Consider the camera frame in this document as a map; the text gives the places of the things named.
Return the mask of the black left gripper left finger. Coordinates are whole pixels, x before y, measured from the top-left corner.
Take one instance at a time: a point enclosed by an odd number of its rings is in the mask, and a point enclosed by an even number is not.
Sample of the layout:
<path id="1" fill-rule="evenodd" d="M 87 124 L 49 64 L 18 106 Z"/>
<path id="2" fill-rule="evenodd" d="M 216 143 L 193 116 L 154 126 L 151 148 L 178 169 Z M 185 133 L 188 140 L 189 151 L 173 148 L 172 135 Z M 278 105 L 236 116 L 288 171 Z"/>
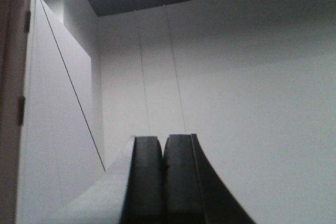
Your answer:
<path id="1" fill-rule="evenodd" d="M 155 136 L 133 136 L 102 177 L 47 223 L 161 223 L 163 159 Z"/>

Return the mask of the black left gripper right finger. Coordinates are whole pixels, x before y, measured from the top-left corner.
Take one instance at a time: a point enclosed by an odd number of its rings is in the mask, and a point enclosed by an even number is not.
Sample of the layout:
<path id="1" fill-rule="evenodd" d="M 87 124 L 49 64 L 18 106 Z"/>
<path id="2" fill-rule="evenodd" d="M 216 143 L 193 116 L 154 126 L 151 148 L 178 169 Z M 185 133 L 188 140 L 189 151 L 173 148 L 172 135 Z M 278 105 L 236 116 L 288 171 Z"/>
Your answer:
<path id="1" fill-rule="evenodd" d="M 215 172 L 196 134 L 170 135 L 164 162 L 168 223 L 254 223 Z"/>

